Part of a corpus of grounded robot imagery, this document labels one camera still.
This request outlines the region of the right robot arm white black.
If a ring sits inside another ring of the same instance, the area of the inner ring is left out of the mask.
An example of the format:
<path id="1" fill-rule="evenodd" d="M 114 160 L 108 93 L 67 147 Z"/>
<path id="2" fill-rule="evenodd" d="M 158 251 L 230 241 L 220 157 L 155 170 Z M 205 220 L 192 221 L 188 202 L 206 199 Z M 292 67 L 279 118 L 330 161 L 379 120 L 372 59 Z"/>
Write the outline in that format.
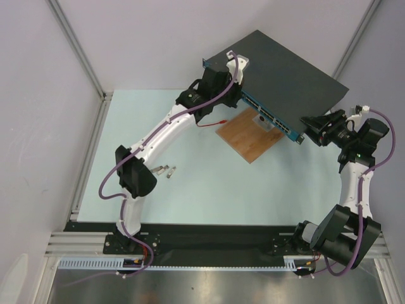
<path id="1" fill-rule="evenodd" d="M 319 253 L 329 273 L 342 276 L 355 269 L 381 232 L 370 209 L 370 184 L 374 171 L 387 163 L 373 156 L 378 142 L 387 134 L 395 141 L 392 122 L 380 119 L 361 120 L 372 109 L 356 106 L 348 117 L 343 110 L 319 117 L 303 117 L 306 135 L 318 146 L 330 143 L 340 148 L 338 157 L 341 179 L 340 200 L 323 221 L 316 225 L 304 221 L 296 226 L 292 249 L 300 254 Z"/>

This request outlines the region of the blue black network switch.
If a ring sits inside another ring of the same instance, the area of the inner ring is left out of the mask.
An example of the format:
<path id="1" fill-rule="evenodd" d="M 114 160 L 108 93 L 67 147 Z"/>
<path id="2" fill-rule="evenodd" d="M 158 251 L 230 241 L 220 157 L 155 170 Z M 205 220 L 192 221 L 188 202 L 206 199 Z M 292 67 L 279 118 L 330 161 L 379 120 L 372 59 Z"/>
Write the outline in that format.
<path id="1" fill-rule="evenodd" d="M 248 59 L 242 99 L 292 141 L 301 144 L 302 117 L 319 117 L 334 107 L 348 88 L 259 30 L 203 60 L 203 67 L 226 68 L 227 53 Z"/>

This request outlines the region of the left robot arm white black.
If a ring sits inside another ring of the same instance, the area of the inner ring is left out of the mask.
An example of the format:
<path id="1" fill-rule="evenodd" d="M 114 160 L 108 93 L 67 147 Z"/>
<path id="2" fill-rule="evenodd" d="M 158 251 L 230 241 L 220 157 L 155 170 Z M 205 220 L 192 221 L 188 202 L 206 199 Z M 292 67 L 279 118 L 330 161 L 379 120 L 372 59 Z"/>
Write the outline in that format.
<path id="1" fill-rule="evenodd" d="M 236 107 L 242 96 L 243 66 L 228 64 L 226 72 L 205 68 L 201 79 L 181 92 L 166 117 L 147 136 L 133 146 L 119 146 L 115 151 L 119 185 L 123 198 L 117 229 L 117 246 L 125 253 L 139 247 L 136 235 L 146 196 L 156 187 L 152 164 L 185 130 L 196 125 L 220 104 Z"/>

